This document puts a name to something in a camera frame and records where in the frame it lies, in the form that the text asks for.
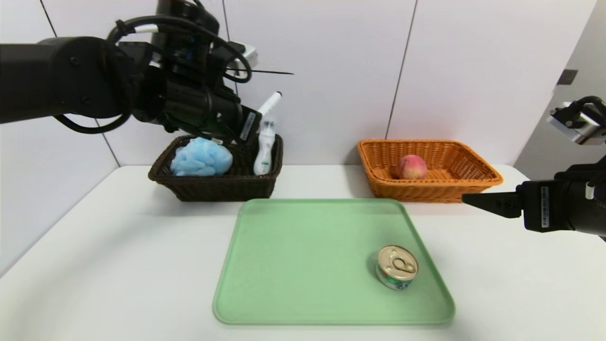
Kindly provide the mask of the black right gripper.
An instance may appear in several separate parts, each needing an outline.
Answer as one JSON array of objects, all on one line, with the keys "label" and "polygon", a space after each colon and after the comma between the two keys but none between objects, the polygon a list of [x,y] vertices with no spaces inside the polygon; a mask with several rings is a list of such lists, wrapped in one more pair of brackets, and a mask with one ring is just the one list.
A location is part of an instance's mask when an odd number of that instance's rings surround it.
[{"label": "black right gripper", "polygon": [[[576,231],[604,237],[606,233],[605,183],[587,181],[526,181],[520,186],[524,226],[547,233]],[[504,218],[522,215],[516,192],[465,193],[462,202]]]}]

